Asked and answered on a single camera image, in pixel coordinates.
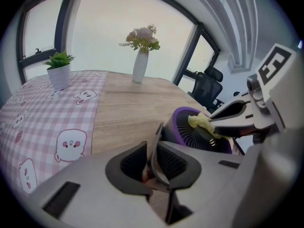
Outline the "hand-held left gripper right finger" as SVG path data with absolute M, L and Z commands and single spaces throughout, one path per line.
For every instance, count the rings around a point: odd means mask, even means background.
M 157 161 L 169 180 L 166 223 L 171 228 L 234 228 L 260 147 L 244 156 L 160 141 Z

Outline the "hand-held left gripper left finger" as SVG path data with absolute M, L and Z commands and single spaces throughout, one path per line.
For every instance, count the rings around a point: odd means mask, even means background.
M 55 228 L 163 228 L 142 182 L 147 143 L 82 157 L 40 184 L 30 200 Z

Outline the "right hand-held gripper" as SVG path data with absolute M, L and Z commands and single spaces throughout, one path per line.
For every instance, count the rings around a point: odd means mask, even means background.
M 268 133 L 276 126 L 279 132 L 297 127 L 297 53 L 274 44 L 247 79 L 250 100 L 235 100 L 222 105 L 210 117 L 214 133 L 239 138 Z M 238 121 L 252 113 L 254 121 Z

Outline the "person's left hand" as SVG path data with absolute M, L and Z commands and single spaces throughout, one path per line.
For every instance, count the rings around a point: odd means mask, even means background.
M 166 186 L 164 186 L 158 181 L 158 179 L 155 177 L 152 170 L 148 166 L 145 166 L 142 171 L 142 182 L 153 190 L 158 190 L 162 192 L 167 191 Z

